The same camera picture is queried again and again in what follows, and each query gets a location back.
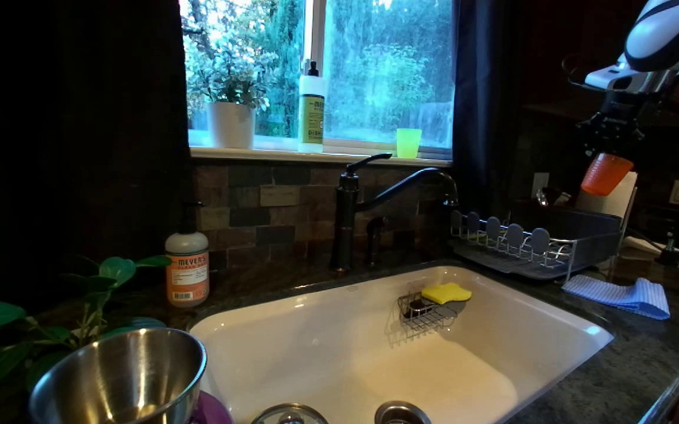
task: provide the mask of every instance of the purple object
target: purple object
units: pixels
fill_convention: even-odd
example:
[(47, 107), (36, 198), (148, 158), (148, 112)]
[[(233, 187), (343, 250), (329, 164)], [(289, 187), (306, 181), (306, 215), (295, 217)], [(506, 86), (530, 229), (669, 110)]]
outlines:
[(200, 390), (198, 394), (198, 404), (192, 409), (190, 424), (233, 424), (228, 416), (228, 409), (220, 399)]

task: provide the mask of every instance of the window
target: window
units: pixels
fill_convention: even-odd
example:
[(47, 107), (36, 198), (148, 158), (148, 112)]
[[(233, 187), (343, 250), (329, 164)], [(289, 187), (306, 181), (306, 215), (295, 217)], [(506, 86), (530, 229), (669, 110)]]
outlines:
[(228, 59), (262, 66), (256, 144), (300, 149), (296, 78), (316, 59), (328, 82), (324, 145), (380, 151), (398, 128), (449, 158), (452, 0), (178, 0), (190, 145), (210, 145), (207, 104)]

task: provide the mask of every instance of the kitchen faucet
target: kitchen faucet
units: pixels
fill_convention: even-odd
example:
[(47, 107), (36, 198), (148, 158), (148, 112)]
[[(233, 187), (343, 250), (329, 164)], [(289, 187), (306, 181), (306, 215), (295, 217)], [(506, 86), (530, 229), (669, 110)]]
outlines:
[(334, 245), (333, 245), (333, 263), (329, 263), (334, 271), (348, 271), (352, 268), (355, 211), (373, 209), (373, 208), (382, 205), (385, 200), (393, 198), (396, 192), (406, 191), (408, 187), (421, 181), (428, 174), (435, 174), (435, 177), (447, 181), (447, 191), (444, 198), (446, 208), (458, 208), (458, 202), (459, 202), (458, 181), (438, 168), (420, 168), (420, 169), (411, 172), (408, 177), (402, 177), (401, 181), (380, 191), (375, 198), (359, 202), (359, 187), (360, 184), (359, 184), (355, 172), (373, 160), (386, 160), (386, 158), (390, 158), (390, 152), (378, 152), (378, 156), (362, 158), (359, 163), (347, 164), (343, 172), (339, 174), (336, 205), (334, 205), (336, 208), (334, 209)]

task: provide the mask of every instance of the blue towel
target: blue towel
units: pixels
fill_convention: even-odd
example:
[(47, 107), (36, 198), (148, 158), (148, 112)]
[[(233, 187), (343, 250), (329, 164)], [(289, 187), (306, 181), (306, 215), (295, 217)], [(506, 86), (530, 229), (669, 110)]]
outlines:
[(612, 284), (589, 276), (573, 276), (568, 282), (563, 282), (563, 289), (653, 321), (669, 317), (665, 287), (645, 277), (636, 277), (635, 284)]

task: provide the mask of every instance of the stainless steel bowl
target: stainless steel bowl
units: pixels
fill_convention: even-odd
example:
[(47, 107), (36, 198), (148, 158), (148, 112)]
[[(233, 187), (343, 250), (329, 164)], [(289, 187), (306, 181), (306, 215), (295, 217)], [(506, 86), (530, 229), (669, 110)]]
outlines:
[(205, 373), (203, 343), (171, 328), (123, 333), (58, 361), (30, 394), (37, 424), (185, 424)]

